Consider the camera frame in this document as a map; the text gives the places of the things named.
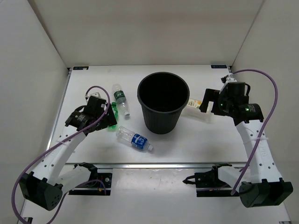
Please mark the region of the green plastic bottle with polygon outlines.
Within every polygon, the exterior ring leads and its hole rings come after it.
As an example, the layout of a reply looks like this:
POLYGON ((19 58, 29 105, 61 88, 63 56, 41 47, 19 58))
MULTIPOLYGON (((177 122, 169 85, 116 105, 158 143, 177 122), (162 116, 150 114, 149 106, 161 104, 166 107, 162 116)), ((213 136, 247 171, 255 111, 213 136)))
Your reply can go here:
MULTIPOLYGON (((114 117, 115 117, 116 121, 118 121, 118 109, 117 109, 117 103, 116 103, 116 102, 112 102, 112 103, 111 103, 111 107, 112 107, 112 110, 113 110, 113 113, 114 113, 114 117)), ((117 128, 117 124, 108 127, 108 129, 110 129, 110 130, 114 130, 114 129, 116 129, 116 128, 117 128)))

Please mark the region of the white bottle orange label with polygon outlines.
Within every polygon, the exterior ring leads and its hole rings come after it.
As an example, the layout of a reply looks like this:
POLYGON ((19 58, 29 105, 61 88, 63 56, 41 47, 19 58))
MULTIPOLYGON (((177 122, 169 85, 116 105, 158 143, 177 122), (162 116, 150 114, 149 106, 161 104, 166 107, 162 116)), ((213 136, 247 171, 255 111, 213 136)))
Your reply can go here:
POLYGON ((189 98, 186 107, 182 110, 181 115, 194 120, 202 121, 207 124, 211 124, 214 121, 214 115, 211 113, 212 103, 208 104, 207 111, 201 112, 199 107, 201 101, 189 98))

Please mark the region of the clear bottle blue label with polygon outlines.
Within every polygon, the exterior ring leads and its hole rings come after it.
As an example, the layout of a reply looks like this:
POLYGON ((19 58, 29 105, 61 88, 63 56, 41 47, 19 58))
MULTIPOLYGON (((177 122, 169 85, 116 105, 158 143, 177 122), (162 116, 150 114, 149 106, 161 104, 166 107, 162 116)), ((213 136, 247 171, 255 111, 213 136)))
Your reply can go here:
POLYGON ((127 146, 130 146, 140 152, 152 152, 153 146, 144 136, 120 126, 116 131, 117 140, 127 146))

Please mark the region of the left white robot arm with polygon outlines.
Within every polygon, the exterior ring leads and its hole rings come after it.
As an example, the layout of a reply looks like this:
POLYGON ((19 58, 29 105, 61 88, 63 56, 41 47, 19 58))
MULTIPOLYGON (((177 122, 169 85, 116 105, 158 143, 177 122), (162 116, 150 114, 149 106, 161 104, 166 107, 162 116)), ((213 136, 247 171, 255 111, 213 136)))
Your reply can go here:
POLYGON ((103 98, 90 96, 87 104, 73 111, 66 120, 57 139, 59 146, 48 153, 30 173, 22 175, 19 185, 25 199, 51 211, 71 189, 81 184, 88 187, 96 185, 98 171, 90 163, 79 163, 65 174, 61 174, 61 170, 89 133, 116 123, 110 104, 103 98))

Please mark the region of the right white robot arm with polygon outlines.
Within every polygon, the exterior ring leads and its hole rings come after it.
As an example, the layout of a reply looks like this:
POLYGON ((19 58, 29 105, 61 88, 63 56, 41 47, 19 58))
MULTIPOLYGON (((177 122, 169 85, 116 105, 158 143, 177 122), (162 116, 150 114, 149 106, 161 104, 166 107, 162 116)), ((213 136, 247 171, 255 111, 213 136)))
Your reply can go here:
POLYGON ((244 82, 227 82, 221 90, 205 91, 200 111, 206 112, 212 103, 213 114, 231 117, 248 157, 242 172, 232 166, 218 167, 210 174, 210 182, 217 187, 227 183, 246 208, 277 206, 293 192, 293 186, 283 180, 275 165, 262 110, 258 104, 249 103, 249 92, 250 86, 244 82))

